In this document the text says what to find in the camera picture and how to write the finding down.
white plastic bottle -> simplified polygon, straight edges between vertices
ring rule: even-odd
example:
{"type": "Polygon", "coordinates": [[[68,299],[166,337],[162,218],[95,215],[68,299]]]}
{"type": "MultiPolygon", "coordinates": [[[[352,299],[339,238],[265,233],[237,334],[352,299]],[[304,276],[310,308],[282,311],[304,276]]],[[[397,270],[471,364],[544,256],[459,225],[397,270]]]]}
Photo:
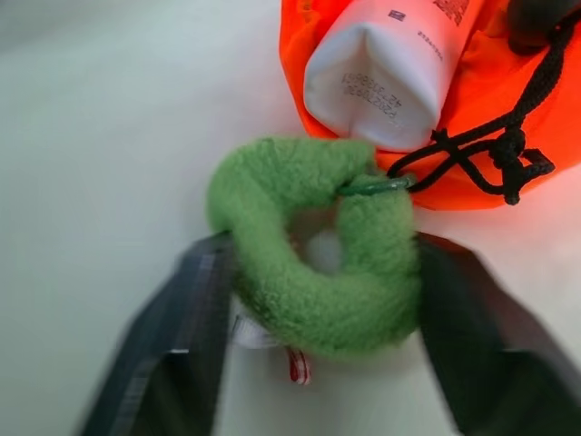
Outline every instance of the white plastic bottle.
{"type": "Polygon", "coordinates": [[[425,145],[483,2],[353,0],[307,64],[307,110],[386,150],[425,145]]]}

green carabiner clip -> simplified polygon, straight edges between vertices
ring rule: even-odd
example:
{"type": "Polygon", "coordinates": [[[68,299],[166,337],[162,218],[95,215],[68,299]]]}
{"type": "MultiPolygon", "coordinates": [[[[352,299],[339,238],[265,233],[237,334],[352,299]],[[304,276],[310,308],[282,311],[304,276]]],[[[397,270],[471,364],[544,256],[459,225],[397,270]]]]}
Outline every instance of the green carabiner clip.
{"type": "Polygon", "coordinates": [[[386,191],[408,189],[417,180],[418,179],[414,174],[408,173],[401,177],[386,179],[385,181],[377,183],[342,186],[339,188],[337,193],[344,197],[351,195],[374,195],[376,193],[385,193],[386,191]]]}

white surface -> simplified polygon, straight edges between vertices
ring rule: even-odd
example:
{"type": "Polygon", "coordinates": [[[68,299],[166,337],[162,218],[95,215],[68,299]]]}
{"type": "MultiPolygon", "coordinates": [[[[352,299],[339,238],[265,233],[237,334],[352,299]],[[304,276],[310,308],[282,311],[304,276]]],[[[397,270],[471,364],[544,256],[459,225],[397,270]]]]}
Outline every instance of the white surface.
{"type": "MultiPolygon", "coordinates": [[[[0,434],[73,434],[116,338],[208,233],[203,194],[238,144],[301,128],[277,58],[277,0],[0,2],[0,434]]],[[[477,247],[581,362],[581,173],[518,208],[419,212],[477,247]]],[[[235,348],[220,436],[444,436],[417,340],[287,380],[235,348]]]]}

green plush toy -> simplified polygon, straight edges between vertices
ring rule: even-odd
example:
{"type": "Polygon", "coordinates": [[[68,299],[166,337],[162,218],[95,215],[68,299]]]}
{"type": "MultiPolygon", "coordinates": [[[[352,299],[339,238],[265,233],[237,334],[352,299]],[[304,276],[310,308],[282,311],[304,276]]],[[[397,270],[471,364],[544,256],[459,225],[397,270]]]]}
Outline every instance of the green plush toy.
{"type": "Polygon", "coordinates": [[[366,174],[373,166],[373,147],[359,141],[266,138],[236,150],[212,178],[209,218],[214,230],[233,235],[237,292],[285,344],[357,356],[401,342],[416,328],[411,201],[405,189],[373,189],[389,183],[366,174]],[[327,275],[300,259],[288,226],[297,212],[338,200],[341,269],[327,275]]]}

